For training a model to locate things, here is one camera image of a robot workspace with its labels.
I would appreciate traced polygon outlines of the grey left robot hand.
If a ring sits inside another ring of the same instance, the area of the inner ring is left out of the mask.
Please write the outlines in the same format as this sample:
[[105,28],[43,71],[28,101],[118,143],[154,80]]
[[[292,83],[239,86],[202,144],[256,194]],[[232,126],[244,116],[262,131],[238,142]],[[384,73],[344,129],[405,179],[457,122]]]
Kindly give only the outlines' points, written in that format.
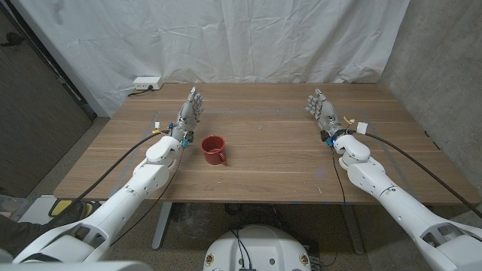
[[197,88],[193,87],[187,100],[178,112],[176,122],[173,124],[169,135],[178,141],[192,143],[195,127],[200,121],[203,111],[203,97],[197,92]]

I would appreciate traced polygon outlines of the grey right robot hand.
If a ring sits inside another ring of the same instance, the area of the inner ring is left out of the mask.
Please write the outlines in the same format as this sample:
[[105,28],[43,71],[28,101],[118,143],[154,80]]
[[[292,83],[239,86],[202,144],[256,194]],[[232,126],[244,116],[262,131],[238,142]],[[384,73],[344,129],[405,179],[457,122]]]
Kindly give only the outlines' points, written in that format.
[[308,96],[305,110],[317,121],[324,141],[336,140],[346,134],[346,128],[342,127],[334,106],[320,89],[315,89],[314,96]]

